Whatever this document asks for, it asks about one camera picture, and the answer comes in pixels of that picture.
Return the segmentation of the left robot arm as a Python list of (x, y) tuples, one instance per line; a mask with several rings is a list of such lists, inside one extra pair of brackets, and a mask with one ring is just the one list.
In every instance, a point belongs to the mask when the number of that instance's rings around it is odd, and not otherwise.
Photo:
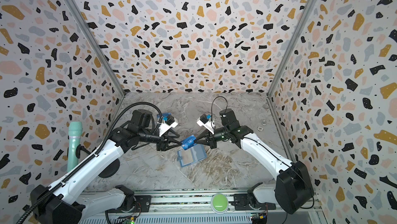
[(137, 149), (140, 142), (155, 144), (158, 151), (181, 146), (177, 141), (179, 135), (173, 132), (177, 125), (178, 121), (172, 115), (161, 114), (155, 121), (152, 112), (134, 110), (131, 120), (111, 131), (105, 143), (74, 169), (47, 187), (37, 186), (31, 192), (32, 205), (25, 216), (33, 215), (41, 224), (78, 224), (108, 210), (139, 211), (141, 207), (134, 191), (124, 185), (91, 197), (81, 194), (95, 178), (113, 176), (120, 167), (119, 158)]

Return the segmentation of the blue VIP card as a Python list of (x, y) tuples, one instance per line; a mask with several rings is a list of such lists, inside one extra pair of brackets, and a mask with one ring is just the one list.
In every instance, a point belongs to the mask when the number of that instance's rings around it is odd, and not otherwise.
[(187, 137), (186, 139), (184, 139), (182, 141), (182, 148), (184, 150), (188, 150), (191, 147), (195, 146), (195, 142), (194, 142), (195, 140), (196, 140), (196, 137), (194, 135)]

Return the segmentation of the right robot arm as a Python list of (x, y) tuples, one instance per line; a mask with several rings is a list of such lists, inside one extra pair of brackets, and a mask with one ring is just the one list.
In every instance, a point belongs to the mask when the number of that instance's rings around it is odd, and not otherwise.
[(253, 156), (276, 181), (271, 185), (255, 184), (249, 188), (245, 198), (235, 200), (235, 206), (259, 210), (269, 203), (278, 204), (292, 215), (314, 198), (313, 186), (304, 163), (294, 163), (274, 151), (252, 129), (240, 125), (232, 109), (222, 110), (219, 114), (222, 122), (219, 128), (215, 127), (211, 115), (203, 114), (198, 118), (197, 124), (206, 130), (194, 142), (215, 149), (218, 142), (229, 141)]

